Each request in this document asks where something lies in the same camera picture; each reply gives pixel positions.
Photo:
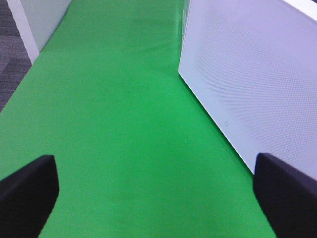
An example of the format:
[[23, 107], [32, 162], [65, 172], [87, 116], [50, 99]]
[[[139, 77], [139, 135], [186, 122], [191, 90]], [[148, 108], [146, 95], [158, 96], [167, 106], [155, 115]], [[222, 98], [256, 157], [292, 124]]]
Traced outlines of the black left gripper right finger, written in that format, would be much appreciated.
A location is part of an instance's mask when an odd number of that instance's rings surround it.
[[317, 236], [315, 179], [269, 153], [259, 153], [253, 192], [278, 238]]

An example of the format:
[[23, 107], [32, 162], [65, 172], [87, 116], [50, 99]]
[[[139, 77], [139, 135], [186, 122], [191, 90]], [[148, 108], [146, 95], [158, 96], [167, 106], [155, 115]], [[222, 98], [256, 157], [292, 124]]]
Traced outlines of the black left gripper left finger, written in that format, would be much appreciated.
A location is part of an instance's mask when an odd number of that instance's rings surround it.
[[54, 155], [42, 155], [0, 181], [0, 236], [37, 238], [59, 195]]

